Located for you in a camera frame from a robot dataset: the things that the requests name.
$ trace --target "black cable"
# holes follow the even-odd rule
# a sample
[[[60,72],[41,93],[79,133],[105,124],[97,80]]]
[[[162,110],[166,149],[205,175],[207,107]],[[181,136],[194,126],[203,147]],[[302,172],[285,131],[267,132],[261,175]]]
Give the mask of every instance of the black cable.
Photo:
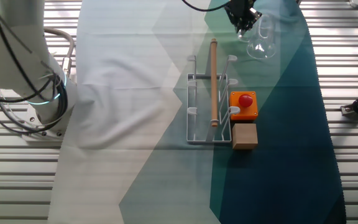
[[[7,116],[14,124],[18,125],[19,127],[21,127],[22,129],[26,130],[26,131],[19,131],[19,130],[15,130],[13,128],[10,128],[8,126],[6,126],[1,120],[0,120],[0,124],[5,127],[6,129],[18,133],[18,134],[34,134],[34,133],[39,133],[39,132],[43,132],[43,131],[47,131],[49,129],[51,129],[52,127],[54,127],[59,120],[61,119],[61,117],[65,114],[67,108],[68,108],[68,98],[67,98],[67,92],[66,89],[64,87],[64,84],[60,81],[60,77],[55,79],[57,82],[60,82],[59,86],[57,86],[57,91],[60,93],[59,96],[59,104],[58,104],[58,109],[57,109],[57,119],[46,125],[44,128],[31,128],[28,127],[22,123],[20,123],[19,121],[15,120],[5,109],[5,107],[2,105],[2,103],[0,102],[0,109],[1,111],[5,114],[5,116]]]
[[[26,51],[28,51],[30,54],[32,54],[31,49],[28,46],[26,46],[26,44],[23,43],[22,40],[20,40],[20,38],[13,32],[13,30],[9,27],[8,23],[4,20],[4,18],[2,18],[1,15],[0,15],[0,21],[5,26],[6,30],[18,41],[18,43],[21,44],[21,46],[24,49],[26,49]]]
[[[6,35],[2,29],[2,26],[0,24],[0,35],[1,35],[1,38],[2,38],[2,41],[4,42],[4,45],[7,49],[7,51],[9,52],[9,55],[11,56],[11,58],[13,59],[17,69],[20,71],[21,75],[23,76],[24,80],[27,82],[27,84],[29,84],[30,88],[32,89],[32,91],[37,95],[39,96],[42,100],[45,100],[46,99],[41,95],[41,92],[39,92],[35,86],[33,85],[33,83],[30,81],[30,79],[28,78],[27,74],[25,73],[24,69],[22,68],[22,65],[20,64],[20,62],[18,61],[15,53],[13,52],[10,44],[9,44],[9,41],[7,40],[6,38]]]
[[[200,11],[200,12],[212,12],[212,11],[216,11],[216,10],[218,10],[218,9],[221,9],[221,8],[227,6],[227,5],[230,3],[230,1],[228,1],[228,2],[224,3],[223,5],[218,6],[218,7],[215,7],[215,8],[212,8],[212,9],[200,9],[200,8],[197,8],[197,7],[192,6],[192,5],[191,5],[190,3],[188,3],[186,0],[181,0],[181,1],[183,1],[188,7],[192,8],[192,9],[194,9],[194,10]]]
[[[38,92],[44,91],[44,90],[48,87],[48,85],[49,85],[49,83],[50,83],[51,81],[52,81],[52,79],[49,79],[49,80],[46,82],[46,84],[45,84]],[[1,98],[0,98],[0,102],[2,102],[2,103],[20,103],[20,102],[24,102],[24,101],[27,101],[27,100],[31,100],[31,99],[33,99],[33,98],[36,97],[36,96],[38,96],[38,94],[34,93],[34,94],[32,94],[32,95],[30,95],[30,96],[28,96],[28,97],[21,98],[21,99],[18,99],[18,100],[4,100],[4,99],[1,99]]]

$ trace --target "cable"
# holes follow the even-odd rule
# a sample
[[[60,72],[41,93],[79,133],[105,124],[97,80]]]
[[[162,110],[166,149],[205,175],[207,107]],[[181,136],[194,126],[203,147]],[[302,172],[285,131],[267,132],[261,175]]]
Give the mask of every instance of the cable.
[[[2,97],[2,99],[5,99],[4,95],[0,92],[0,96]],[[39,126],[47,126],[47,125],[50,125],[50,124],[53,124],[57,121],[60,121],[67,113],[67,111],[65,111],[59,118],[57,118],[55,121],[52,121],[51,123],[47,123],[47,124],[40,124],[40,125],[35,125],[35,124],[32,124],[30,121],[26,121],[22,118],[20,118],[18,115],[15,114],[15,112],[12,110],[11,106],[9,105],[9,103],[6,103],[6,106],[7,108],[9,109],[9,111],[12,113],[12,115],[18,120],[18,121],[22,121],[23,123],[25,124],[28,124],[34,128],[38,128]],[[4,105],[1,105],[0,106],[1,108],[1,111],[6,111],[6,108],[4,107]]]
[[[52,81],[52,79],[49,79],[46,84],[38,91],[38,92],[42,92],[44,91],[49,83]],[[38,96],[37,93],[33,93],[32,95],[28,96],[28,97],[25,97],[25,98],[21,98],[21,99],[18,99],[18,100],[4,100],[4,99],[0,99],[0,102],[3,102],[3,103],[20,103],[20,102],[25,102],[27,100],[31,100],[33,99],[34,97]]]
[[[48,74],[48,75],[44,75],[44,76],[40,77],[39,80],[41,80],[41,79],[43,79],[43,78],[51,77],[51,76],[55,77],[54,75],[55,75],[55,74],[53,74],[53,73]],[[55,86],[60,85],[61,82],[62,82],[62,79],[60,79],[60,81],[59,81],[57,84],[55,84]]]
[[[13,128],[10,128],[8,126],[6,126],[1,120],[0,120],[0,124],[5,127],[6,129],[18,133],[18,134],[34,134],[34,133],[39,133],[39,132],[43,132],[43,131],[47,131],[49,129],[51,129],[52,127],[54,127],[58,121],[61,120],[61,118],[65,115],[66,111],[67,111],[67,107],[68,107],[68,98],[67,98],[67,92],[66,89],[64,88],[64,85],[62,82],[60,82],[60,85],[57,87],[57,91],[62,95],[62,97],[59,97],[59,105],[58,105],[58,118],[55,121],[52,121],[51,123],[48,124],[44,124],[45,127],[44,128],[31,128],[28,127],[22,123],[20,123],[19,121],[15,120],[5,109],[5,107],[3,107],[3,105],[0,102],[0,108],[2,110],[2,112],[5,114],[5,116],[7,116],[14,124],[18,125],[19,127],[23,128],[26,131],[18,131],[15,130]]]
[[[24,49],[26,49],[26,51],[28,51],[30,54],[32,54],[31,49],[28,46],[26,46],[26,44],[23,43],[22,40],[20,40],[20,38],[13,32],[13,30],[9,27],[8,23],[4,20],[4,18],[2,18],[1,15],[0,15],[0,21],[5,26],[5,28],[9,31],[9,33],[11,33],[11,35],[18,41],[18,43],[21,44],[21,46]]]
[[[21,75],[23,76],[24,80],[27,82],[27,84],[29,84],[30,88],[32,89],[32,91],[34,93],[36,93],[42,100],[46,100],[42,95],[41,95],[41,92],[39,92],[35,86],[32,84],[32,82],[30,81],[30,79],[28,78],[27,74],[25,73],[24,69],[22,68],[22,65],[20,64],[20,62],[18,61],[15,53],[13,52],[10,44],[9,44],[9,41],[7,40],[7,37],[5,36],[5,33],[2,29],[2,26],[0,24],[0,35],[1,35],[1,38],[2,38],[2,41],[4,42],[4,45],[7,49],[7,51],[9,52],[9,55],[11,56],[11,58],[13,59],[17,69],[20,71]]]
[[[216,11],[216,10],[218,10],[218,9],[221,9],[221,8],[227,6],[227,5],[230,3],[230,1],[228,1],[228,2],[224,3],[223,5],[218,6],[218,7],[215,7],[215,8],[212,8],[212,9],[200,9],[200,8],[197,8],[197,7],[192,6],[192,5],[191,5],[190,3],[188,3],[186,0],[181,0],[181,1],[183,1],[183,3],[185,3],[188,7],[192,8],[192,9],[194,9],[194,10],[200,11],[200,12],[212,12],[212,11]]]
[[[62,36],[62,37],[64,37],[67,41],[69,41],[70,46],[69,46],[69,48],[68,48],[68,52],[67,52],[66,57],[71,58],[71,56],[73,55],[74,47],[75,47],[75,43],[74,43],[73,37],[72,37],[70,34],[64,32],[64,31],[57,30],[57,29],[53,29],[53,28],[49,28],[49,27],[44,27],[44,31],[45,31],[46,33],[49,33],[49,34],[55,34],[55,35]]]

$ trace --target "glass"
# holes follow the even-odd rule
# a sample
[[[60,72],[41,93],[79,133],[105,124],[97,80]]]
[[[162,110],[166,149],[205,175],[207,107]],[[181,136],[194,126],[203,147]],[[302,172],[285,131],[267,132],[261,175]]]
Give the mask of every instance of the glass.
[[[273,57],[277,51],[276,45],[273,42],[275,30],[273,17],[264,14],[252,29],[255,31],[247,46],[248,54],[255,59]]]

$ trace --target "dark teal fabric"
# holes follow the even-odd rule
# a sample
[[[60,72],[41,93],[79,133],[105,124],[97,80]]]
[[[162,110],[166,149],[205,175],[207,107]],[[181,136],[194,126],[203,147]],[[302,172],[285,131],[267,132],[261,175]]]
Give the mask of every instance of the dark teal fabric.
[[[341,180],[311,38],[309,32],[302,34],[291,26],[297,18],[306,24],[295,2],[281,2],[282,74],[259,111],[257,149],[231,152],[228,147],[215,148],[214,169],[224,166],[222,154],[231,155],[220,211],[214,213],[222,224],[345,223]],[[291,39],[301,42],[288,58]],[[217,179],[213,175],[213,189]],[[212,190],[211,209],[216,209],[214,193]]]

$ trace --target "metal rail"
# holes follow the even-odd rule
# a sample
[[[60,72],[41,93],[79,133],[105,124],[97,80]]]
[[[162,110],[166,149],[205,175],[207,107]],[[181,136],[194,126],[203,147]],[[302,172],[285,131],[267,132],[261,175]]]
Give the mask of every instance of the metal rail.
[[[81,1],[47,0],[45,26],[76,37]],[[358,98],[358,9],[346,0],[303,0],[335,153],[342,176],[350,224],[358,224],[358,123],[339,107]],[[46,36],[58,60],[68,42]],[[76,73],[75,59],[71,73]],[[15,97],[12,92],[5,96]],[[24,116],[27,105],[14,105]],[[0,117],[7,119],[0,112]],[[0,224],[46,224],[59,145],[28,144],[0,125]]]

